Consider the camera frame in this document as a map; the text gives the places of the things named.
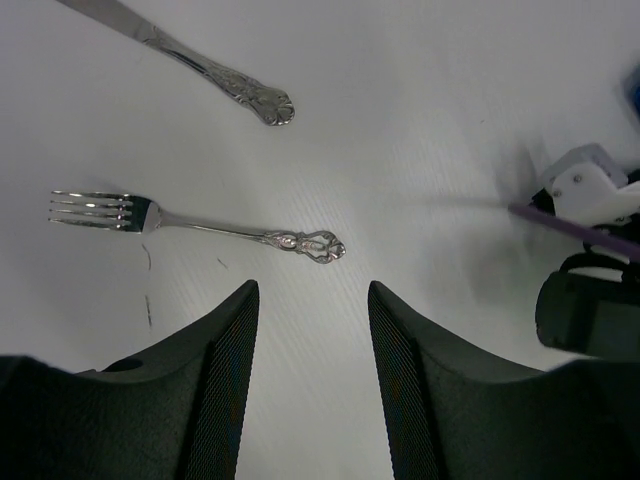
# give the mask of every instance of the knife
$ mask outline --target knife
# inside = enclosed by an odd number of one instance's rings
[[[295,109],[284,91],[195,52],[117,0],[56,1],[190,67],[265,124],[286,125],[293,120]]]

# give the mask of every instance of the fork tines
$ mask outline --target fork tines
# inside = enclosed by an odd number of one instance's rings
[[[52,204],[64,208],[49,209],[49,221],[80,227],[121,230],[131,224],[130,195],[111,193],[74,193],[54,190]]]

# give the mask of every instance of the white plastic part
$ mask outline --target white plastic part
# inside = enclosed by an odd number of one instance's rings
[[[557,217],[587,227],[614,223],[640,208],[640,182],[618,188],[592,162],[572,165],[558,174],[551,195]]]
[[[552,194],[552,185],[558,175],[574,165],[585,162],[594,163],[600,167],[617,188],[622,188],[629,183],[624,170],[613,161],[611,156],[598,143],[590,143],[569,150],[560,160],[542,172],[540,182],[544,189],[549,194]]]

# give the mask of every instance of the silver fork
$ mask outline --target silver fork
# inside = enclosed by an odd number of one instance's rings
[[[347,252],[344,244],[331,232],[322,230],[311,234],[290,231],[236,231],[219,225],[173,215],[148,198],[128,193],[51,192],[56,208],[49,210],[50,222],[80,227],[99,228],[116,232],[149,234],[161,227],[186,227],[221,233],[270,245],[284,252],[306,255],[320,264],[338,260]]]

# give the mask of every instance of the white table surface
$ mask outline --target white table surface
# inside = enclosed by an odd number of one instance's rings
[[[0,353],[103,368],[248,278],[261,317],[240,479],[389,479],[366,293],[505,358],[550,368],[537,292],[579,244],[510,218],[536,175],[600,142],[640,158],[620,82],[634,0],[127,0],[297,107],[263,126],[211,84],[53,0],[0,1]],[[52,189],[143,194],[247,226],[330,229],[318,266],[193,231],[46,221]],[[149,295],[152,327],[147,321]]]

